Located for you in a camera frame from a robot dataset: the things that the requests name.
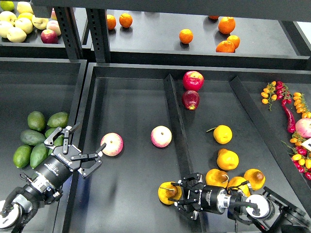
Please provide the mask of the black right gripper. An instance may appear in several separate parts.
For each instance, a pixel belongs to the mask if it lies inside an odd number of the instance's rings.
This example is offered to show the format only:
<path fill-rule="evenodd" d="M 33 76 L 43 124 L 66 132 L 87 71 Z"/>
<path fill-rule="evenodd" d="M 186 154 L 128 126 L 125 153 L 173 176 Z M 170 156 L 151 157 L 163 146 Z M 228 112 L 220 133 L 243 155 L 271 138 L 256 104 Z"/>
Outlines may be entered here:
<path fill-rule="evenodd" d="M 203 184 L 203 175 L 199 172 L 183 176 L 178 182 L 171 182 L 188 190 L 188 199 L 168 198 L 177 207 L 178 212 L 190 220 L 196 220 L 200 211 L 214 214 L 225 212 L 224 200 L 227 192 L 223 187 Z"/>

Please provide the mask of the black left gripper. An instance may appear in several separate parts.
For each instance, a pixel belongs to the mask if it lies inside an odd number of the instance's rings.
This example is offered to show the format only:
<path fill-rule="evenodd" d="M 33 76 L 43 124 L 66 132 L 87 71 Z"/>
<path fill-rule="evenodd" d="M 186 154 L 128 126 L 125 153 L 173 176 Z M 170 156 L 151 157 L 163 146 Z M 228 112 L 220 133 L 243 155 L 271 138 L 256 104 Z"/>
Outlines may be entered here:
<path fill-rule="evenodd" d="M 70 136 L 80 128 L 80 122 L 65 128 L 57 127 L 44 141 L 47 148 L 53 150 L 43 162 L 34 168 L 35 172 L 43 175 L 55 188 L 60 187 L 71 175 L 78 171 L 85 179 L 102 165 L 103 143 L 95 153 L 82 154 L 74 145 L 69 146 Z M 63 146 L 56 147 L 55 139 L 63 135 Z"/>

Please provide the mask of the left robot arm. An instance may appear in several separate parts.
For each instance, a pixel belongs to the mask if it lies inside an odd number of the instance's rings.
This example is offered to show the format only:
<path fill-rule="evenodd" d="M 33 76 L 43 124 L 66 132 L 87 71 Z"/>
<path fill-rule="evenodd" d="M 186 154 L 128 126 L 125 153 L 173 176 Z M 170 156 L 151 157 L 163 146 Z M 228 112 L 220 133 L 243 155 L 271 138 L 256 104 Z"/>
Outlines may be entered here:
<path fill-rule="evenodd" d="M 57 127 L 44 141 L 52 153 L 35 168 L 33 177 L 21 173 L 26 181 L 23 187 L 15 188 L 1 201 L 0 229 L 20 233 L 40 208 L 59 201 L 63 195 L 62 185 L 75 172 L 87 178 L 102 165 L 101 157 L 106 143 L 102 143 L 95 153 L 84 154 L 74 144 L 70 136 L 79 127 Z"/>

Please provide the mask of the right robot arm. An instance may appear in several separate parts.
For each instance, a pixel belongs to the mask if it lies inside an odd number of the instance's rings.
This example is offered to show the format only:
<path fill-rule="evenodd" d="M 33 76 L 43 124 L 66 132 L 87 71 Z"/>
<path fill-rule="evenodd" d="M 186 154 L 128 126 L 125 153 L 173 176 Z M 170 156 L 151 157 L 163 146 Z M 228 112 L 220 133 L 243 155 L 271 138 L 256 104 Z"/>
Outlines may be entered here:
<path fill-rule="evenodd" d="M 199 212 L 222 215 L 244 225 L 255 225 L 262 233 L 309 233 L 311 222 L 306 213 L 268 187 L 254 194 L 251 183 L 244 181 L 225 189 L 203 183 L 201 173 L 193 173 L 170 182 L 164 190 L 178 212 L 196 220 Z"/>

